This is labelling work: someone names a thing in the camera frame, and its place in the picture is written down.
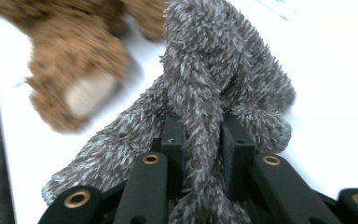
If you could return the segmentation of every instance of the teddy bear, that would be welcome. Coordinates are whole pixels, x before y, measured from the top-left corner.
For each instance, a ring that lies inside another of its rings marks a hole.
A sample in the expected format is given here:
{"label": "teddy bear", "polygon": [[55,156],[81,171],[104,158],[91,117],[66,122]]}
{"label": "teddy bear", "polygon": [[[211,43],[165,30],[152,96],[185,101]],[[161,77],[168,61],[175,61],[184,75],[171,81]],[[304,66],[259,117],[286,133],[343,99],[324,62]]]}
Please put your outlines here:
{"label": "teddy bear", "polygon": [[186,140],[183,191],[169,223],[250,223],[246,202],[225,194],[221,124],[232,116],[258,152],[279,153],[292,136],[284,114],[295,88],[254,26],[226,0],[171,0],[165,15],[163,74],[51,177],[43,199],[51,204],[73,186],[106,192],[125,181],[174,114]]}
{"label": "teddy bear", "polygon": [[129,66],[120,35],[130,14],[150,40],[164,37],[165,0],[0,0],[0,16],[32,40],[34,109],[57,132],[77,132],[114,94]]}

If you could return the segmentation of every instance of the fuzzy gray cloth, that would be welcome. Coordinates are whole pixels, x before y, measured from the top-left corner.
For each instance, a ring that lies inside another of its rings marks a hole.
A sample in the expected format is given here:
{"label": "fuzzy gray cloth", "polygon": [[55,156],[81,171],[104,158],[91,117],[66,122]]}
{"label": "fuzzy gray cloth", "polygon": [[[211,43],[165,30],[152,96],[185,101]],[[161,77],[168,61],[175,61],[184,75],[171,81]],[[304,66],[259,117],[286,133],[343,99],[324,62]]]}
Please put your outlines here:
{"label": "fuzzy gray cloth", "polygon": [[240,120],[262,152],[283,151],[291,127],[282,118],[296,92],[257,30],[225,0],[173,0],[166,9],[164,74],[117,119],[96,133],[43,188],[52,203],[75,185],[101,191],[127,179],[134,158],[150,150],[165,116],[186,126],[185,196],[170,223],[249,223],[244,202],[224,193],[220,124]]}

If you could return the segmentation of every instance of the brown fur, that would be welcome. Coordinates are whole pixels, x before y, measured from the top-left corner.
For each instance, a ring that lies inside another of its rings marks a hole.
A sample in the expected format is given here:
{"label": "brown fur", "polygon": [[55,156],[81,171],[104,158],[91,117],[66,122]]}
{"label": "brown fur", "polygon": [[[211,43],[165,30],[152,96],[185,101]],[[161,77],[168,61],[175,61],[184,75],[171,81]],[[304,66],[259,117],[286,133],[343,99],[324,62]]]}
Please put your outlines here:
{"label": "brown fur", "polygon": [[127,11],[149,39],[164,36],[165,0],[0,0],[0,16],[33,40],[27,78],[31,101],[41,118],[55,131],[74,132],[88,118],[77,118],[64,101],[65,91],[78,78],[106,71],[125,77],[127,52],[111,35],[124,29]]}

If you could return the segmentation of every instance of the gray plush toy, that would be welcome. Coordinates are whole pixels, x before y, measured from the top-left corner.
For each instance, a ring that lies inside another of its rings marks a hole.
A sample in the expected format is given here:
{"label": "gray plush toy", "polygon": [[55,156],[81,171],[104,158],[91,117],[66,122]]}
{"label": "gray plush toy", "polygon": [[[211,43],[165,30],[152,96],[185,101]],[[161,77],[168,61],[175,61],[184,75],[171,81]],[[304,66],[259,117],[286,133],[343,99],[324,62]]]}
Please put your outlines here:
{"label": "gray plush toy", "polygon": [[96,133],[43,188],[47,203],[75,185],[101,191],[127,179],[150,150],[167,114],[186,126],[185,196],[170,223],[249,223],[244,202],[224,193],[220,124],[238,118],[262,152],[283,151],[291,127],[282,114],[296,98],[257,30],[225,0],[172,0],[165,11],[164,74],[117,119]]}

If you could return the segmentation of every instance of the teddy bear foot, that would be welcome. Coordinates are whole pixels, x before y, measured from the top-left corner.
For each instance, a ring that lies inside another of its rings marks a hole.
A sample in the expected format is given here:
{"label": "teddy bear foot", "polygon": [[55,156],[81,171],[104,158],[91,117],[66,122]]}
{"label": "teddy bear foot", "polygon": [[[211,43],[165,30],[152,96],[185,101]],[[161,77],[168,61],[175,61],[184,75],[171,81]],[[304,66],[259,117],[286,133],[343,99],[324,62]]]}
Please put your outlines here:
{"label": "teddy bear foot", "polygon": [[105,105],[117,88],[117,81],[107,72],[81,77],[66,91],[64,101],[75,117],[87,118]]}

